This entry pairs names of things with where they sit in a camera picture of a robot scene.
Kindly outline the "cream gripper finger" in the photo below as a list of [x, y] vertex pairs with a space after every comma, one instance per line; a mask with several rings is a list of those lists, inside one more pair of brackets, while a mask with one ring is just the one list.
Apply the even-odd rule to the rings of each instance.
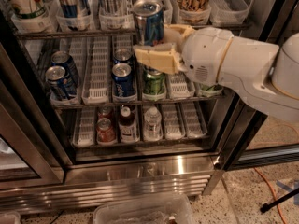
[[164, 26], [164, 42], [174, 43], [177, 51], [182, 51], [187, 38], [194, 33], [195, 30], [186, 24], [166, 24]]
[[174, 43], [165, 43], [157, 46], [133, 45], [137, 61], [149, 68], [174, 75], [181, 70], [183, 61]]

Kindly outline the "white rounded gripper body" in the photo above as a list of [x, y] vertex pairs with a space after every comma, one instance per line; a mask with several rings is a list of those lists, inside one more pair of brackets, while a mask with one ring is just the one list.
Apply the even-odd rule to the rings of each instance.
[[212, 86], [234, 35], [229, 30], [207, 27], [196, 30], [182, 50], [185, 75], [193, 82]]

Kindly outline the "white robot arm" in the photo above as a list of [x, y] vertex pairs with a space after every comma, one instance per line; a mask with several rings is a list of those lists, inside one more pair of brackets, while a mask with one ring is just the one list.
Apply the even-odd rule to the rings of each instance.
[[135, 45], [134, 53], [150, 68], [169, 75], [181, 71], [192, 82], [221, 85], [265, 115], [299, 121], [297, 35], [279, 46], [214, 27], [168, 25], [163, 44]]

